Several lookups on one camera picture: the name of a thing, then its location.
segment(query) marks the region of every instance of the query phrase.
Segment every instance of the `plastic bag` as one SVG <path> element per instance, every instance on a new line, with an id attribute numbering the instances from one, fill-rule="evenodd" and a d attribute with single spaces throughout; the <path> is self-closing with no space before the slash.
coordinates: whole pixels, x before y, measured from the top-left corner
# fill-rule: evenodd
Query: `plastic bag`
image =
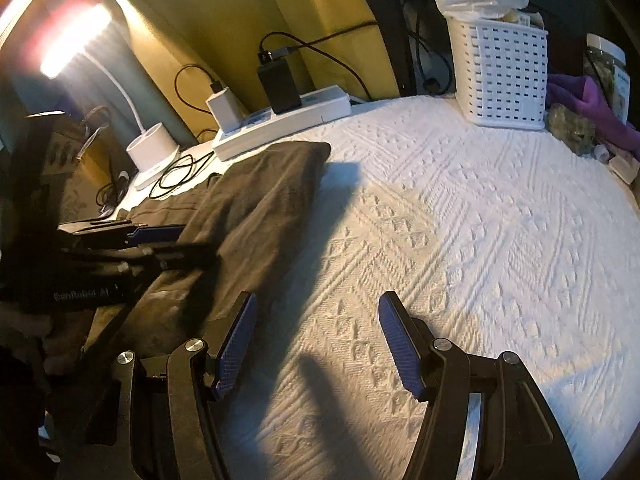
<path id="1" fill-rule="evenodd" d="M 445 18 L 470 22 L 499 20 L 511 9 L 524 9 L 529 0 L 436 0 L 436 5 Z"/>

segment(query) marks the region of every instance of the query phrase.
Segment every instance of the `black charger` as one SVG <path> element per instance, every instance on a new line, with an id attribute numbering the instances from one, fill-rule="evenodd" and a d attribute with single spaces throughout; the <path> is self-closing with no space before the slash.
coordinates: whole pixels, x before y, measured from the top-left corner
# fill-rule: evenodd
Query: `black charger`
<path id="1" fill-rule="evenodd" d="M 258 54 L 260 66 L 258 78 L 269 104 L 276 115 L 295 110 L 302 106 L 296 83 L 293 81 L 289 64 L 284 57 L 273 59 L 273 53 Z"/>

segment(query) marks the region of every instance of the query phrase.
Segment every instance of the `white charger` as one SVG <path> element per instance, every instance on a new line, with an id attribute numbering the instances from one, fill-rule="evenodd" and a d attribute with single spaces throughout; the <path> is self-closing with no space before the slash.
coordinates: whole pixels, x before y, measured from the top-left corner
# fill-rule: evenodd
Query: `white charger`
<path id="1" fill-rule="evenodd" d="M 207 107 L 209 107 L 220 130 L 222 132 L 237 130 L 244 119 L 238 99 L 229 87 L 222 88 L 220 81 L 214 82 L 211 89 L 213 94 L 207 99 Z"/>

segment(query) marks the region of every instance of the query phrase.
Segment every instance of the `power strip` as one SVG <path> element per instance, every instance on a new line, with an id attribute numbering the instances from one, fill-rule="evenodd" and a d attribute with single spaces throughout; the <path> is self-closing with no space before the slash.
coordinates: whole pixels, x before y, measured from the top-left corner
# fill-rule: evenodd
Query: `power strip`
<path id="1" fill-rule="evenodd" d="M 276 115 L 265 108 L 244 119 L 232 132 L 220 130 L 213 139 L 213 150 L 220 160 L 227 160 L 318 124 L 328 123 L 351 114 L 349 96 L 339 86 L 328 86 L 300 96 L 302 106 Z"/>

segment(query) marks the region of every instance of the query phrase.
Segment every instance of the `dark towel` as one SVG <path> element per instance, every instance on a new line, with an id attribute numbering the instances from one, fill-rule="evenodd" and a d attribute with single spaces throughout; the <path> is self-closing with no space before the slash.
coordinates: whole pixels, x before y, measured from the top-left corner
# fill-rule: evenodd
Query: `dark towel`
<path id="1" fill-rule="evenodd" d="M 185 223 L 179 241 L 211 241 L 220 264 L 164 272 L 128 315 L 111 351 L 130 349 L 140 358 L 170 353 L 202 336 L 242 290 L 255 293 L 264 312 L 295 258 L 330 150 L 320 142 L 274 144 L 193 190 L 134 208 L 127 216 L 134 222 Z M 97 316 L 95 324 L 106 319 Z"/>

